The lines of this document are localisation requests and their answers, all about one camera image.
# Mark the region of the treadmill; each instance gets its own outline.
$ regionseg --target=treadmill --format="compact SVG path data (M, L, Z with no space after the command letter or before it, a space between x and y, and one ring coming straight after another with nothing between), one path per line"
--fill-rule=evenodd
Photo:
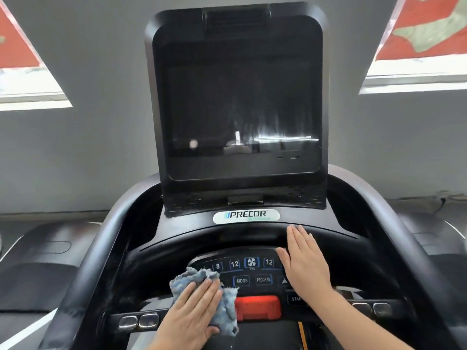
M275 253L291 223L313 233L360 312L415 349L467 349L464 295L368 183L328 164L327 33L303 2L151 19L160 173L116 202L39 349L143 349L187 266L239 288L239 334L206 349L338 349Z

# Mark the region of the window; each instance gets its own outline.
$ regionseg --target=window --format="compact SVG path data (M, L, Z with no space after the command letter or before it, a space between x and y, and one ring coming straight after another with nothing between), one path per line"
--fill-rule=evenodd
M0 0L0 111L65 107L70 101Z
M398 0L360 94L467 89L467 0Z

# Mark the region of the finger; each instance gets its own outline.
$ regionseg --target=finger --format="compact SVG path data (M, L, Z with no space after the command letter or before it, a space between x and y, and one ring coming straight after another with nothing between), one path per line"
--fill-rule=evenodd
M183 306L184 310L188 313L194 310L199 300L205 294L206 290L212 285L213 281L211 279L206 279L202 284L196 289L195 292L190 296L188 301Z
M193 315L195 316L196 319L201 319L203 313L206 311L207 307L211 303L211 300L213 299L214 295L219 290L219 287L220 287L220 280L217 279L206 290L201 300L199 300L198 304L193 310Z
M302 225L300 225L300 226L298 227L298 231L299 231L299 232L301 233L301 235L305 238L305 241L306 241L308 247L310 247L310 249L311 249L312 251L315 251L315 252L316 252L316 250L319 249L319 248L318 248L318 245L316 244L316 241L315 241L315 239L313 238L312 234L311 234L311 233L308 234L308 233L305 231L305 229L303 228Z
M281 260L282 265L284 266L285 270L290 269L290 256L289 253L283 248L277 248L276 253L279 256L279 259Z
M298 231L298 229L295 228L295 226L292 226L293 229L293 235L295 236L296 243L300 250L302 252L306 252L310 250L310 247L308 247L305 237L302 236L302 234Z
M219 334L219 333L220 333L219 328L214 327L213 325L207 327L207 329L206 329L206 340L210 339L211 336L213 336L214 334Z
M208 325L211 319L214 317L214 313L216 313L217 306L219 306L219 302L222 299L222 290L217 290L214 294L213 299L209 303L206 308L206 311L203 313L201 317L201 323Z
M289 247L290 259L292 259L294 255L297 255L297 253L300 253L300 248L293 235L292 226L287 227L287 246Z
M188 286L185 287L185 289L182 291L180 296L178 296L178 299L175 301L173 307L175 307L176 309L182 308L184 304L186 303L186 301L188 300L188 298L190 297L193 290L195 289L195 287L196 287L196 283L190 282Z

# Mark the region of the red emergency stop button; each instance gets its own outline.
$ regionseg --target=red emergency stop button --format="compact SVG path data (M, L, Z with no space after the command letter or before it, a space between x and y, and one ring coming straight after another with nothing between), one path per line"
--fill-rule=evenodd
M235 310L238 321L274 320L281 318L281 303L277 296L237 297Z

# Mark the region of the treadmill belt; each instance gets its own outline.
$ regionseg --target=treadmill belt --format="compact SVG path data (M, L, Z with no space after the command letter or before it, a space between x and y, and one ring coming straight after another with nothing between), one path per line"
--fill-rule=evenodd
M303 350L297 322L242 323L236 337L214 336L204 350Z

